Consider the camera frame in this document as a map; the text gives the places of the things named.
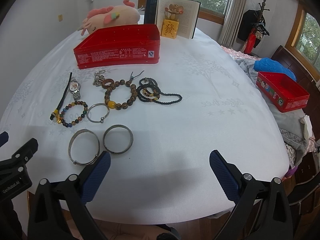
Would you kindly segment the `black cord gold charm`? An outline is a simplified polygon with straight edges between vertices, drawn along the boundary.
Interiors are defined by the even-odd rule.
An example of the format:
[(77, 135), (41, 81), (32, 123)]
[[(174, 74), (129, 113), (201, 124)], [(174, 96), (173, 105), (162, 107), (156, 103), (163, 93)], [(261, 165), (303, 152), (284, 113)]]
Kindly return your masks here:
[(69, 84), (71, 82), (71, 78), (72, 78), (72, 72), (70, 72), (69, 79), (68, 79), (68, 82), (67, 82), (67, 86), (65, 87), (65, 90), (63, 92), (62, 98), (61, 98), (58, 106), (56, 107), (56, 109), (50, 115), (50, 120), (51, 121), (53, 121), (55, 118), (57, 118), (57, 115), (59, 114), (59, 111), (60, 111), (61, 107), (63, 106), (64, 100), (66, 98), (66, 95), (67, 95), (67, 92), (68, 92), (68, 89), (69, 89)]

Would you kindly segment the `wide silver bangle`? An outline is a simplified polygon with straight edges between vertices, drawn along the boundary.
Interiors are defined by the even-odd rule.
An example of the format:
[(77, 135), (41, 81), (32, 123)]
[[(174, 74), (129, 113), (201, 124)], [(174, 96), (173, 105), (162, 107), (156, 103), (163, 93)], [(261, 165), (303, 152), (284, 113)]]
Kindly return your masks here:
[(93, 164), (100, 154), (98, 136), (89, 129), (78, 130), (70, 139), (68, 157), (74, 165)]
[(111, 154), (126, 153), (133, 140), (131, 129), (124, 125), (112, 125), (103, 134), (103, 146)]

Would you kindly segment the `silver wrist watch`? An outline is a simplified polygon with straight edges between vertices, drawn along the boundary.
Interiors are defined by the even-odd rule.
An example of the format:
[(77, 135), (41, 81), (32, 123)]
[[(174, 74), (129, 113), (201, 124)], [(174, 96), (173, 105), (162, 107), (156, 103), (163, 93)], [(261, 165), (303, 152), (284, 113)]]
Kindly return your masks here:
[(74, 101), (81, 99), (80, 95), (80, 83), (76, 79), (72, 79), (69, 83), (69, 92), (73, 95)]

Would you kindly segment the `thin silver bangle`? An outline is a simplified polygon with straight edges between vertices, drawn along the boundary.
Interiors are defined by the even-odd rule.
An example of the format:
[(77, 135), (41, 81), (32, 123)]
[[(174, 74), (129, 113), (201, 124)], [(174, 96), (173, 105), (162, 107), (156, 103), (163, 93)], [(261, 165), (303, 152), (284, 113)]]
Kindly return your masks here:
[(109, 116), (110, 109), (105, 103), (96, 103), (89, 107), (86, 117), (95, 124), (103, 124)]

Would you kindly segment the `grey bedding pile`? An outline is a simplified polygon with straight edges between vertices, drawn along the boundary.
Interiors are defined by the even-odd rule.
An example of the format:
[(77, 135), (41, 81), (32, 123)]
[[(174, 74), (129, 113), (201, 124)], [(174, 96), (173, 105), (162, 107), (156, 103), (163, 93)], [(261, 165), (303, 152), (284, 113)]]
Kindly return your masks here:
[[(253, 83), (256, 83), (258, 77), (258, 72), (253, 69), (255, 61), (252, 59), (235, 60)], [(302, 162), (307, 152), (315, 149), (310, 118), (302, 109), (281, 113), (262, 90), (260, 92), (276, 120), (289, 155), (290, 168), (293, 169)]]

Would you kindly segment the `small red tin box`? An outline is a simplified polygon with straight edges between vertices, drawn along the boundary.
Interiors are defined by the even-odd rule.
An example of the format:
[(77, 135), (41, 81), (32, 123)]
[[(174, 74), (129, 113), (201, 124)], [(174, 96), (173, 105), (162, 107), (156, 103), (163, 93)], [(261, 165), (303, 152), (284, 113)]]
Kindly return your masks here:
[(281, 113), (303, 109), (308, 104), (310, 94), (286, 74), (258, 72), (256, 85)]

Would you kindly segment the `white tablecloth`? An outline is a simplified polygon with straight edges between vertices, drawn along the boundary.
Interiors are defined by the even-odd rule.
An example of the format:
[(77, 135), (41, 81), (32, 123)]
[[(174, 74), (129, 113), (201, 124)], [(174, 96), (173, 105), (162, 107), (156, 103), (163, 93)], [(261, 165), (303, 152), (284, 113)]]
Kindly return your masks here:
[[(160, 89), (180, 94), (172, 105), (135, 101), (125, 110), (110, 110), (103, 124), (90, 122), (90, 106), (105, 92), (93, 85), (95, 70), (77, 67), (74, 48), (83, 40), (74, 32), (29, 73), (1, 119), (9, 141), (1, 158), (9, 158), (31, 138), (39, 148), (27, 165), (35, 191), (39, 181), (61, 181), (81, 167), (68, 157), (71, 137), (80, 129), (94, 132), (103, 150), (103, 134), (112, 125), (133, 133), (123, 154), (112, 154), (111, 167), (88, 204), (96, 219), (127, 224), (178, 223), (230, 209), (209, 165), (218, 150), (243, 173), (257, 180), (282, 178), (289, 158), (278, 125), (261, 92), (238, 64), (209, 36), (197, 30), (192, 40), (163, 38), (157, 64), (110, 66), (105, 77), (151, 77)], [(80, 83), (81, 99), (68, 91), (58, 106), (70, 72)]]

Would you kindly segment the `dark wooden headboard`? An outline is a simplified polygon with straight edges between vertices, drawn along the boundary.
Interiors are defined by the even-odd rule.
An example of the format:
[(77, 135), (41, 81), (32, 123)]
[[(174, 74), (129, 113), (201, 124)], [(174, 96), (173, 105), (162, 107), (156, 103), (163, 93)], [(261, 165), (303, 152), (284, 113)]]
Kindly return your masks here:
[(315, 137), (319, 138), (319, 90), (316, 83), (303, 67), (303, 65), (283, 46), (279, 46), (271, 59), (278, 61), (285, 68), (291, 70), (300, 84), (310, 94), (307, 106), (304, 108), (305, 114), (310, 116)]

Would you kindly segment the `large red tin box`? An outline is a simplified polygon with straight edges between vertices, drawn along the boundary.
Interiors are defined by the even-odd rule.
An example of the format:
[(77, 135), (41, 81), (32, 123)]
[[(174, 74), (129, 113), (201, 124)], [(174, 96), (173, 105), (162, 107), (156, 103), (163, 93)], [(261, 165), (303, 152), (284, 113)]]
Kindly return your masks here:
[(74, 48), (79, 69), (159, 62), (160, 34), (154, 24), (101, 28)]

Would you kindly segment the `blue knitted cloth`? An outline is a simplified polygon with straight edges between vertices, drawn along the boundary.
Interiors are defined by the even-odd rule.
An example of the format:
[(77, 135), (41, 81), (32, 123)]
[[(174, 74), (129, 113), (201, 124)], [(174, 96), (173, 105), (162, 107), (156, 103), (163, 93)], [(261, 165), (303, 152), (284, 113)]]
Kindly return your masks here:
[(272, 72), (272, 73), (285, 74), (288, 77), (290, 77), (292, 80), (296, 81), (296, 76), (291, 70), (289, 70), (288, 68), (285, 68), (278, 61), (274, 61), (267, 57), (255, 61), (253, 69), (256, 72)]

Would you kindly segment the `pink plush toy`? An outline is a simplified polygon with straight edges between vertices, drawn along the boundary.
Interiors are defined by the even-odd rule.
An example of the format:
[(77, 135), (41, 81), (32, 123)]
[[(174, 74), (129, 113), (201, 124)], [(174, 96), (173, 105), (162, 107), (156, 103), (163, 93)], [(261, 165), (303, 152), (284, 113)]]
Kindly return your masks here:
[(140, 14), (135, 8), (135, 3), (130, 0), (123, 0), (122, 5), (89, 11), (77, 31), (81, 31), (81, 36), (83, 36), (85, 32), (92, 34), (101, 28), (138, 24), (139, 20)]

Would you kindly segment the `mouse figurine yellow block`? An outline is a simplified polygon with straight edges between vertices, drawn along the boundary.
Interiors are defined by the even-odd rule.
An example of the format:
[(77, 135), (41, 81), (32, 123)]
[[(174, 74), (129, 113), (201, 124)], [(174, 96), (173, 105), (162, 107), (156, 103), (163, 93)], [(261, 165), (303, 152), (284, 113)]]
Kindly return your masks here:
[(176, 38), (180, 16), (183, 13), (184, 8), (181, 5), (170, 4), (168, 7), (165, 7), (161, 36), (172, 39)]

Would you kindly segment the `open book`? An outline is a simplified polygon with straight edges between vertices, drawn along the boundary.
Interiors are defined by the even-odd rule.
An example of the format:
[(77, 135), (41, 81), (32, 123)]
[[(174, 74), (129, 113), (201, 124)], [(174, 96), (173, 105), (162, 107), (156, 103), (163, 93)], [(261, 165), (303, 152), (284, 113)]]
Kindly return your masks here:
[(144, 23), (157, 25), (162, 36), (192, 39), (200, 7), (192, 0), (146, 0)]

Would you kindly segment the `grey curtain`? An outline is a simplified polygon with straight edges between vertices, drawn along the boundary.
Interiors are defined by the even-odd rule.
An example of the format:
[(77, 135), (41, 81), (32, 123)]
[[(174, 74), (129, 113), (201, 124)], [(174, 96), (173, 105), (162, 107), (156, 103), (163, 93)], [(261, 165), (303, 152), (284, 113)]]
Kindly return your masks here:
[(218, 40), (220, 45), (232, 47), (236, 41), (246, 1), (247, 0), (229, 0), (227, 3), (223, 28)]

